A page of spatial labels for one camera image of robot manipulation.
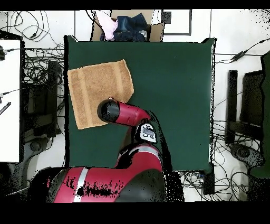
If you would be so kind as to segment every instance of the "white desk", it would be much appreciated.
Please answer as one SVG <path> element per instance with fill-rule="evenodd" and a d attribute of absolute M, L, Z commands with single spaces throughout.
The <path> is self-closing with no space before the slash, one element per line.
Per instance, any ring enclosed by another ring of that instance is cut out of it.
<path fill-rule="evenodd" d="M 20 48 L 19 40 L 0 40 L 3 49 Z M 0 61 L 0 93 L 20 88 L 20 50 L 14 50 Z M 4 95 L 0 109 L 11 105 L 0 115 L 0 162 L 19 162 L 20 91 Z"/>

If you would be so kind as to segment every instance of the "brown towel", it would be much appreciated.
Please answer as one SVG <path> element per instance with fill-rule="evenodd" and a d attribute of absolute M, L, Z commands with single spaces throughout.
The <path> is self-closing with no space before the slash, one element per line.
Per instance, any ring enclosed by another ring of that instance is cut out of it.
<path fill-rule="evenodd" d="M 72 69 L 67 77 L 78 129 L 105 125 L 97 114 L 99 103 L 109 97 L 128 102 L 134 93 L 125 60 Z"/>

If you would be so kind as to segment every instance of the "label on robot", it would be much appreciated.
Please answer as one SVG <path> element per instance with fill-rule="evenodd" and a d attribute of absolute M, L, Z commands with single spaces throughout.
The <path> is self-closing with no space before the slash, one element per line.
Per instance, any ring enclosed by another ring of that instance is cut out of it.
<path fill-rule="evenodd" d="M 156 134 L 150 124 L 144 124 L 141 126 L 140 138 L 149 142 L 157 142 Z"/>

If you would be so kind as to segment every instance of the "cardboard box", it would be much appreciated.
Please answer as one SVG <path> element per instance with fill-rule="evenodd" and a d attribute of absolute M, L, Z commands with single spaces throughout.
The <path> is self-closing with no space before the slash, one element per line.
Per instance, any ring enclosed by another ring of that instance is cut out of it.
<path fill-rule="evenodd" d="M 149 42 L 161 42 L 163 39 L 164 23 L 151 25 L 153 10 L 112 10 L 111 19 L 116 21 L 117 16 L 134 17 L 140 13 L 143 14 L 148 24 L 148 30 L 146 31 L 148 33 L 147 39 L 149 39 Z M 99 20 L 96 15 L 94 19 L 99 24 Z M 100 41 L 101 33 L 102 30 L 100 29 L 100 27 L 96 23 L 94 23 L 92 31 L 92 41 Z"/>

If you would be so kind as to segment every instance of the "green table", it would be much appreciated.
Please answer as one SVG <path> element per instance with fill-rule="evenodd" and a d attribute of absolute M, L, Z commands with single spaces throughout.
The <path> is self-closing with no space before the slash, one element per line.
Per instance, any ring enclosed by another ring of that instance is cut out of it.
<path fill-rule="evenodd" d="M 71 36 L 67 39 L 69 69 L 125 59 L 134 86 L 129 103 L 157 115 L 173 169 L 209 169 L 214 39 L 205 43 L 76 42 Z M 116 124 L 78 130 L 69 97 L 70 166 L 113 167 L 126 131 L 127 127 Z"/>

